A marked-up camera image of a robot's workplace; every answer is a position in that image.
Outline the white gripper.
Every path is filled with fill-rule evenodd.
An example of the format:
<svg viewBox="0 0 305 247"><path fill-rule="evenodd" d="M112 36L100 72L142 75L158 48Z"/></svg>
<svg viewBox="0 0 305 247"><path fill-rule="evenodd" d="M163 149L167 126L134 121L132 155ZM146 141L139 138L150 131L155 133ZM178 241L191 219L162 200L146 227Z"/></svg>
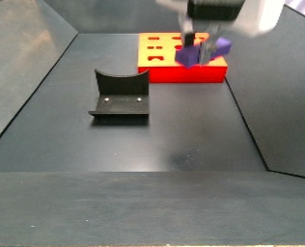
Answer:
<svg viewBox="0 0 305 247"><path fill-rule="evenodd" d="M200 45L200 65L210 62L222 28L249 37L270 32L277 26L286 0L155 0L178 13L183 46L194 44L194 26L207 32Z"/></svg>

